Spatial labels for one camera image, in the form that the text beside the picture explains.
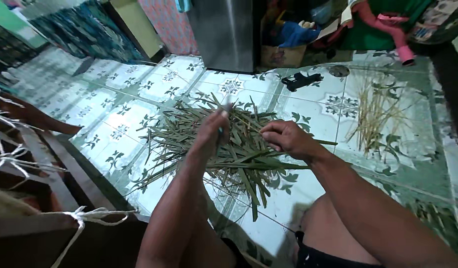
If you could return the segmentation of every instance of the person's right hand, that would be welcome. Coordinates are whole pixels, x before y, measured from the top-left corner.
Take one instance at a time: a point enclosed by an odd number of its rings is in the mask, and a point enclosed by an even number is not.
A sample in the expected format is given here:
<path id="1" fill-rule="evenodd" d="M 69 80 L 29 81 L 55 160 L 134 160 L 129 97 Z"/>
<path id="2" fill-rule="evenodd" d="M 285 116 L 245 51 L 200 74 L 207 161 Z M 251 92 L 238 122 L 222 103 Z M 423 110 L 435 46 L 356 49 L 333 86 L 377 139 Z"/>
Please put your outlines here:
<path id="1" fill-rule="evenodd" d="M 331 154 L 293 121 L 272 121 L 261 133 L 270 147 L 277 152 L 287 152 L 295 159 L 314 161 Z"/>

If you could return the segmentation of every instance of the person's left hand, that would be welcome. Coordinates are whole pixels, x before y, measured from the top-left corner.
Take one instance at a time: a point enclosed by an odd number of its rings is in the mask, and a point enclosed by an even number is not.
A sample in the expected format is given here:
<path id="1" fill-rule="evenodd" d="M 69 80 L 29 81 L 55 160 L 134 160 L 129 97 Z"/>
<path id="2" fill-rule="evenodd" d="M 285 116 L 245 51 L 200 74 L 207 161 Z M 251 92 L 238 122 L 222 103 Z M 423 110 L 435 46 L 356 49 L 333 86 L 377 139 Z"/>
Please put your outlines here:
<path id="1" fill-rule="evenodd" d="M 216 141 L 218 139 L 218 130 L 223 129 L 223 137 L 220 143 L 224 144 L 229 140 L 229 114 L 223 110 L 217 110 L 208 116 L 197 131 L 196 140 L 190 151 L 197 151 L 206 157 L 210 157 L 216 151 Z"/>

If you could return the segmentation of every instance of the black shorts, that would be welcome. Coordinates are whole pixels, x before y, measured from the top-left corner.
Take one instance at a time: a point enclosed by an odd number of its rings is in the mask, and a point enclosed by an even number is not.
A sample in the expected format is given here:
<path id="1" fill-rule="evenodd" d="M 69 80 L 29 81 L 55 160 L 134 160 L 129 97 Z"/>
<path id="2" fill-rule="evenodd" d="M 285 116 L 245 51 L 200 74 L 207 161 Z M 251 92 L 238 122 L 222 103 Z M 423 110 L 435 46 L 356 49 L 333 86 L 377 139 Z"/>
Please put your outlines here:
<path id="1" fill-rule="evenodd" d="M 304 239 L 303 232 L 295 232 L 297 243 L 299 244 L 299 252 L 297 254 L 296 268 L 383 268 L 381 265 L 366 264 L 362 262 L 342 259 L 323 253 L 315 248 L 308 247 L 302 243 Z M 250 264 L 240 253 L 237 246 L 229 238 L 221 238 L 224 243 L 236 255 L 236 268 L 251 268 Z"/>

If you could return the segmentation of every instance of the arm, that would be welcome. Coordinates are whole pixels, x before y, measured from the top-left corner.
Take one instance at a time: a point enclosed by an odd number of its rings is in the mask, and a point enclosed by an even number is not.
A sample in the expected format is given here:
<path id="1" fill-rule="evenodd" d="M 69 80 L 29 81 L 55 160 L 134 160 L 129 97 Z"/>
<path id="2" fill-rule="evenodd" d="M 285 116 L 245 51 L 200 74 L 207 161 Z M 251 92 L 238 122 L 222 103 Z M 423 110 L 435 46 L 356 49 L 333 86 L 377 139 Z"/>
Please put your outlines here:
<path id="1" fill-rule="evenodd" d="M 178 267 L 190 240 L 198 211 L 198 190 L 217 131 L 227 134 L 227 113 L 215 112 L 199 128 L 196 140 L 163 196 L 154 208 L 141 242 L 137 267 Z"/>
<path id="2" fill-rule="evenodd" d="M 292 121 L 274 121 L 262 137 L 305 161 L 351 235 L 386 267 L 458 267 L 458 256 L 428 227 Z"/>

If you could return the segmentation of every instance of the pink toy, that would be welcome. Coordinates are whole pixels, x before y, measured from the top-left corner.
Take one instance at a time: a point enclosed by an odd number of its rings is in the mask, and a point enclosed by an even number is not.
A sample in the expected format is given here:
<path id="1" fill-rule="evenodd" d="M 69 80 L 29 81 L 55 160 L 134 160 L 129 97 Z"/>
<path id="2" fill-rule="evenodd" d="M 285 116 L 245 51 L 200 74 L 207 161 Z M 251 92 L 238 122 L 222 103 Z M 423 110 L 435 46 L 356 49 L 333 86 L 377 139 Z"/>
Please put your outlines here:
<path id="1" fill-rule="evenodd" d="M 409 21 L 407 17 L 401 17 L 398 13 L 386 12 L 378 14 L 378 19 L 388 26 L 400 24 Z"/>
<path id="2" fill-rule="evenodd" d="M 370 9 L 370 6 L 368 5 L 367 1 L 355 4 L 351 8 L 351 12 L 358 12 L 358 16 L 360 16 L 360 19 L 362 19 L 364 23 L 366 23 L 370 27 L 388 33 L 393 37 L 394 45 L 396 46 L 396 51 L 398 51 L 398 55 L 403 65 L 411 65 L 415 62 L 415 56 L 413 55 L 413 52 L 406 43 L 405 32 L 403 32 L 403 30 L 397 26 L 386 25 L 382 23 L 379 19 L 377 19 L 375 15 L 373 15 L 372 10 Z"/>

